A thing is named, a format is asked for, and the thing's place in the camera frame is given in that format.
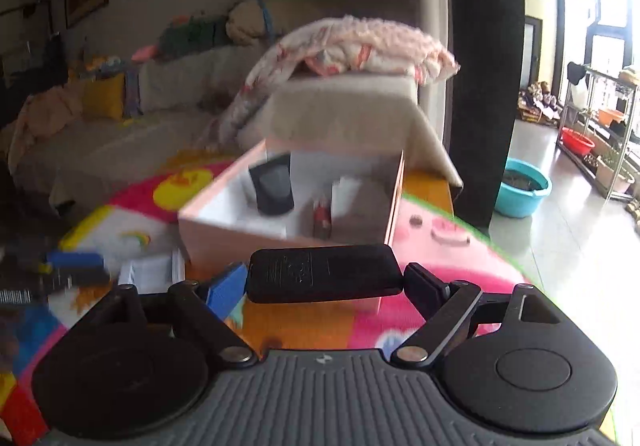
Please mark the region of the white remote control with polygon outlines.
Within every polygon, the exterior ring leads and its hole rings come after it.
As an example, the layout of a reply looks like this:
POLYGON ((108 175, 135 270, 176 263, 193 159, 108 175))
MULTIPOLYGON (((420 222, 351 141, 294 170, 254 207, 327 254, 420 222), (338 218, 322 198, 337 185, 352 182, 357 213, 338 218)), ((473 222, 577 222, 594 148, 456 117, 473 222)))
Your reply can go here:
POLYGON ((374 299, 402 291, 404 277, 386 244, 259 250, 245 293, 257 304, 374 299))

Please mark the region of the white battery charger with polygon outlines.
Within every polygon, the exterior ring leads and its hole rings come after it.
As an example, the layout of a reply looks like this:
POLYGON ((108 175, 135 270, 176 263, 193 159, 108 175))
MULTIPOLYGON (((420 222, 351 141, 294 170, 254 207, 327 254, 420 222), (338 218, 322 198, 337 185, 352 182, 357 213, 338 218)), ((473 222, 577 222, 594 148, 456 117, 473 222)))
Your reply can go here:
POLYGON ((179 250, 132 259, 122 265, 119 284, 134 285, 139 294, 164 293, 186 279, 184 259, 179 250))

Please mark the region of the colourful cartoon play mat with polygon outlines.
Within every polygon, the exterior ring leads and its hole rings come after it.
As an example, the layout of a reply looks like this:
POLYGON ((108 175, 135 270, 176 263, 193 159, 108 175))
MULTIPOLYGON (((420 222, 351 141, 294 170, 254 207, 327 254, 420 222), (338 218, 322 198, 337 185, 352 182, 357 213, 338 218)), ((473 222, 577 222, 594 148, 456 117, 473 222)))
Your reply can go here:
POLYGON ((244 169, 132 187, 1 280, 8 445, 603 445, 611 362, 461 221, 395 191, 383 240, 220 227, 244 169))

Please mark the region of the pink cardboard box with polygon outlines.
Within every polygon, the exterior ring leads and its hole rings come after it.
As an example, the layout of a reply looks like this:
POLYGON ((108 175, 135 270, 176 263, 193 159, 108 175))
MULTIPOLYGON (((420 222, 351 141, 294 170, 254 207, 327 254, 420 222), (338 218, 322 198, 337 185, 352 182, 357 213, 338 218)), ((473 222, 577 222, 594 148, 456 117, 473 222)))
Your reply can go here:
POLYGON ((178 213, 179 233, 193 268, 215 276, 260 249, 323 247, 393 239, 405 172, 399 151, 309 146, 265 139, 234 161, 178 213), (291 154, 294 209, 282 216, 258 212, 250 172, 279 154, 291 154), (331 189, 341 177, 369 185, 369 213, 334 225, 331 189))

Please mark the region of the teal plastic basin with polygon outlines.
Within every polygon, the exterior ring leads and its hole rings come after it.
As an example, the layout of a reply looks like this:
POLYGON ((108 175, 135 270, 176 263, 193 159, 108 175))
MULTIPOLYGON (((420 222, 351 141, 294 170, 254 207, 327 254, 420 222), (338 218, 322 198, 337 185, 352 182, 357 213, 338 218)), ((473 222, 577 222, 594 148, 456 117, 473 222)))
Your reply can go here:
POLYGON ((538 167, 518 159, 507 159, 495 211, 510 218, 526 218, 548 198, 552 182, 538 167))

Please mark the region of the white packet in box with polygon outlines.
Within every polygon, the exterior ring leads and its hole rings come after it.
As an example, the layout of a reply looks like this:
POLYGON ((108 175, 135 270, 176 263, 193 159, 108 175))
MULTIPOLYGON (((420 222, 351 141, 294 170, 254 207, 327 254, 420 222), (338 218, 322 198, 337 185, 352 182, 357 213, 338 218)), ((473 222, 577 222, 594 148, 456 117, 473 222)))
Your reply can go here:
POLYGON ((331 215, 334 225, 354 223, 369 213, 369 185, 357 177, 341 177, 331 189, 331 215))

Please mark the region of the yellow cushion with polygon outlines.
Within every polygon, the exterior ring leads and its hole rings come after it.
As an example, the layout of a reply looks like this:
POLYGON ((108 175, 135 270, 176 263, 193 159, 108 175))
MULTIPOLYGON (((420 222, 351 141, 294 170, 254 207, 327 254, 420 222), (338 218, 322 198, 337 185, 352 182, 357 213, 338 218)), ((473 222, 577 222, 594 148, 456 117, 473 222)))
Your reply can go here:
POLYGON ((119 73, 104 80, 89 80, 82 95, 82 115, 88 120, 124 118, 125 75, 119 73))

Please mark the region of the beige covered sofa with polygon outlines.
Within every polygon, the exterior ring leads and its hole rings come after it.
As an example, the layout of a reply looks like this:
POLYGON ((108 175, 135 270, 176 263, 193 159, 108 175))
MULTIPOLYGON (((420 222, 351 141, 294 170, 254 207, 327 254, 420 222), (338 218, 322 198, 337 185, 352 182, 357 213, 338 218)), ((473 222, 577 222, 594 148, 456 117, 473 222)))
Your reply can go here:
MULTIPOLYGON (((213 72, 246 61, 250 48, 222 48, 166 64, 143 65, 142 98, 167 96, 177 106, 131 120, 73 120, 36 140, 9 170, 17 187, 58 206, 73 201, 85 210, 119 190, 156 176, 180 151, 202 149, 216 117, 186 97, 204 99, 213 72)), ((418 105, 409 76, 346 73, 294 75, 259 101, 216 154, 241 154, 264 139, 333 148, 402 152, 408 169, 433 173, 459 187, 462 179, 435 129, 418 105)))

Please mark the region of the red plastic basin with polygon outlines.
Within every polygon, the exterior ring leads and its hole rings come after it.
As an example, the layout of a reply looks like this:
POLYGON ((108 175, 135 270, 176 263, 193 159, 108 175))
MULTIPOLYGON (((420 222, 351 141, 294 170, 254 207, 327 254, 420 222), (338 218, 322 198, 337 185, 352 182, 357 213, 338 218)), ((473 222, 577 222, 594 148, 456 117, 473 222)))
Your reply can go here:
POLYGON ((585 135, 567 127, 562 128, 561 141, 567 150, 570 150, 570 152, 581 158, 589 154, 596 146, 594 142, 585 135))

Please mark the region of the pink plush toy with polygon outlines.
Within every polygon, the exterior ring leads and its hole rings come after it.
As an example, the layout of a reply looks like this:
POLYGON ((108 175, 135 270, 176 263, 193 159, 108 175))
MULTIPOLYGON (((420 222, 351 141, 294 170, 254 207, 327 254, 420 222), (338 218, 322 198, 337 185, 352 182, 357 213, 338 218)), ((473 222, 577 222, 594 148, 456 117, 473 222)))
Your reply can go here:
POLYGON ((131 56, 131 61, 134 63, 144 63, 155 59, 160 53, 160 48, 157 45, 149 45, 139 48, 131 56))

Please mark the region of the metal storage rack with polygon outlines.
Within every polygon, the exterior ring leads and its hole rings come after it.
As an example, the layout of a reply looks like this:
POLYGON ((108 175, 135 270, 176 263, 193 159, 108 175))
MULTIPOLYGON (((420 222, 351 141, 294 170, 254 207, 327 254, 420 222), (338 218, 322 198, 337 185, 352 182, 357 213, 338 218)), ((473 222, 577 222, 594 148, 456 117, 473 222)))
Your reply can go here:
POLYGON ((588 65, 567 65, 568 88, 556 147, 602 198, 629 201, 639 186, 639 77, 631 68, 608 75, 588 65), (572 128, 596 145, 581 158, 561 141, 572 128))

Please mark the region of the green plush pillow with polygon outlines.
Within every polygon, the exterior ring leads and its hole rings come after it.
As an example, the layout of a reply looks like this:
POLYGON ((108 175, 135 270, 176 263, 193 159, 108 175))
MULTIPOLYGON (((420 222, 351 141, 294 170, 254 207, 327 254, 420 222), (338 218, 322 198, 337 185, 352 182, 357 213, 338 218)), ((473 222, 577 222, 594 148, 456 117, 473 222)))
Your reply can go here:
POLYGON ((189 18, 180 24, 170 24, 158 39, 158 55, 172 60, 230 45, 226 25, 225 16, 189 18))

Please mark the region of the floral pink blanket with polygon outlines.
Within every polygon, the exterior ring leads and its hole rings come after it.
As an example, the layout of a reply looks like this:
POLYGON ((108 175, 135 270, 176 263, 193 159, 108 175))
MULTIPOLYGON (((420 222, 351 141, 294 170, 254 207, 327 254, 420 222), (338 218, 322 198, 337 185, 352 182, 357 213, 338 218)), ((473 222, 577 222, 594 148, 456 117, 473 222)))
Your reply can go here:
POLYGON ((314 21, 280 38, 255 63, 230 106, 207 127, 204 146, 231 146, 270 94, 302 64, 321 77, 348 72, 401 75, 419 86, 445 82, 460 70, 454 55, 420 28, 354 16, 314 21))

